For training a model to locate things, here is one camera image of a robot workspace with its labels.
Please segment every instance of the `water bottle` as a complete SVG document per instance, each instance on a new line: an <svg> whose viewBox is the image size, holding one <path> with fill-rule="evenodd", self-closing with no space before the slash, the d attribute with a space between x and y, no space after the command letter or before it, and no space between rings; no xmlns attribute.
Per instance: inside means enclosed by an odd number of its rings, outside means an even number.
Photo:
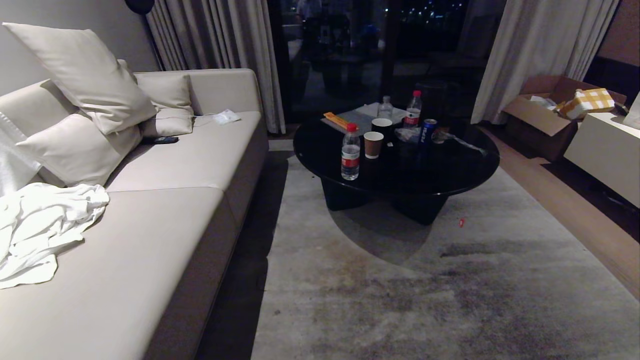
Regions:
<svg viewBox="0 0 640 360"><path fill-rule="evenodd" d="M358 127L350 122L342 139L342 177L345 180L355 180L360 173L360 137L356 131Z"/></svg>
<svg viewBox="0 0 640 360"><path fill-rule="evenodd" d="M382 104L378 105L378 118L393 120L391 118L393 112L394 106L391 105L391 96L383 96Z"/></svg>
<svg viewBox="0 0 640 360"><path fill-rule="evenodd" d="M405 129L418 127L418 121L420 120L420 110L422 109L422 100L420 100L421 95L422 93L420 92L420 90L413 91L413 99L411 99L409 105L406 107L406 116L403 120L403 127Z"/></svg>

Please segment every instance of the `gray curtain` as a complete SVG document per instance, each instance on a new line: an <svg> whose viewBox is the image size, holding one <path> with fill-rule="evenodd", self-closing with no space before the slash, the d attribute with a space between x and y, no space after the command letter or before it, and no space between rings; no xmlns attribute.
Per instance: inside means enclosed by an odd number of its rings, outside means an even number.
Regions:
<svg viewBox="0 0 640 360"><path fill-rule="evenodd" d="M564 75L581 81L617 4L618 0L508 0L471 123L504 123L503 107L531 76Z"/></svg>
<svg viewBox="0 0 640 360"><path fill-rule="evenodd" d="M166 70L252 69L269 132L285 133L267 0L156 0L147 19Z"/></svg>

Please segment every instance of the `beige sofa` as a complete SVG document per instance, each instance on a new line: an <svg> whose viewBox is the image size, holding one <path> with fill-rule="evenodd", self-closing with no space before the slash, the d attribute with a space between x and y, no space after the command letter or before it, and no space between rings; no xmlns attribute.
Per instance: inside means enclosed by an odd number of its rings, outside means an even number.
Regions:
<svg viewBox="0 0 640 360"><path fill-rule="evenodd" d="M268 142L251 70L185 73L196 114L242 119L130 153L106 185L103 217L58 257L53 280L0 291L0 359L195 355ZM51 81L0 97L27 136L76 110Z"/></svg>

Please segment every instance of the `yellow checkered package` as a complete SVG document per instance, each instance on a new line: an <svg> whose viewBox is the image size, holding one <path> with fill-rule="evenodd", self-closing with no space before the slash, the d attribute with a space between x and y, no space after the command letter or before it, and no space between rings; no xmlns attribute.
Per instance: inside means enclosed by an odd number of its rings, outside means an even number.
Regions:
<svg viewBox="0 0 640 360"><path fill-rule="evenodd" d="M605 88L576 90L573 100L559 109L560 114L568 119L581 119L587 113L605 113L613 110L614 101Z"/></svg>

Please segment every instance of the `soda can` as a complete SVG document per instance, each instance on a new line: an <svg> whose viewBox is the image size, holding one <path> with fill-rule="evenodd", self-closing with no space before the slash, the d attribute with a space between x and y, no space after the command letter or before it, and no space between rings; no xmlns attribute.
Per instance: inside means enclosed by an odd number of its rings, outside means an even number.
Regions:
<svg viewBox="0 0 640 360"><path fill-rule="evenodd" d="M438 122L433 119L424 119L422 129L420 130L420 138L418 139L418 146L422 150L426 150L431 145L431 136L436 130Z"/></svg>

